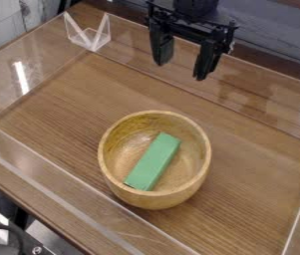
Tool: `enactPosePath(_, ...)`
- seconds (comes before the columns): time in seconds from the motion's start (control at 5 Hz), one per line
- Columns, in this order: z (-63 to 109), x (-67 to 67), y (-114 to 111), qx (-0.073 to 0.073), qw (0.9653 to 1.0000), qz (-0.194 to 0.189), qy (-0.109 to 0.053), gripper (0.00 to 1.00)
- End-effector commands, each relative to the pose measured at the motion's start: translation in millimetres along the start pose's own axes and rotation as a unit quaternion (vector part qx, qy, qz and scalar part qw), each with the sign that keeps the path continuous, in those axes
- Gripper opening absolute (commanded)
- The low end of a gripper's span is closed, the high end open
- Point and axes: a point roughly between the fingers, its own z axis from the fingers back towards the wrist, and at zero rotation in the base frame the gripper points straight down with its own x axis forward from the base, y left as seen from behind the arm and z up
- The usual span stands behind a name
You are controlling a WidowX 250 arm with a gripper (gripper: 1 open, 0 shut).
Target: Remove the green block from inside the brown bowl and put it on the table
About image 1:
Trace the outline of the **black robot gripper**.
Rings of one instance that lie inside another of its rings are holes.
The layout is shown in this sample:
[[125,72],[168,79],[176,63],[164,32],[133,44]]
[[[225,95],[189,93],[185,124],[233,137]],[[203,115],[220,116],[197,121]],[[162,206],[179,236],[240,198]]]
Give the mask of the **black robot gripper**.
[[148,0],[153,60],[160,66],[169,62],[174,36],[201,43],[193,68],[193,77],[199,81],[215,71],[223,54],[220,45],[232,44],[239,28],[217,6],[219,0]]

